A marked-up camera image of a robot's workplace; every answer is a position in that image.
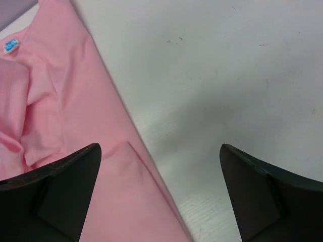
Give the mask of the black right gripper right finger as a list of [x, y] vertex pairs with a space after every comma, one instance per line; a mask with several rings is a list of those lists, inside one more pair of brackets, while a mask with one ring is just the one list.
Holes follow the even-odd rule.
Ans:
[[229, 144], [220, 164], [242, 241], [322, 241], [322, 183]]

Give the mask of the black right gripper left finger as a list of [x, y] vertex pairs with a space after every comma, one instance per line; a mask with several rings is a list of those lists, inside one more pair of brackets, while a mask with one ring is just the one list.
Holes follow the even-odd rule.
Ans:
[[79, 241], [101, 163], [101, 147], [1, 181], [1, 241]]

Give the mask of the pink t shirt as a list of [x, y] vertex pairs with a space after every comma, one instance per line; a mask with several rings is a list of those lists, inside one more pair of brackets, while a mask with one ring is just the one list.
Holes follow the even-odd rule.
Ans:
[[1, 181], [98, 143], [79, 241], [191, 241], [95, 43], [69, 1], [39, 1], [1, 41]]

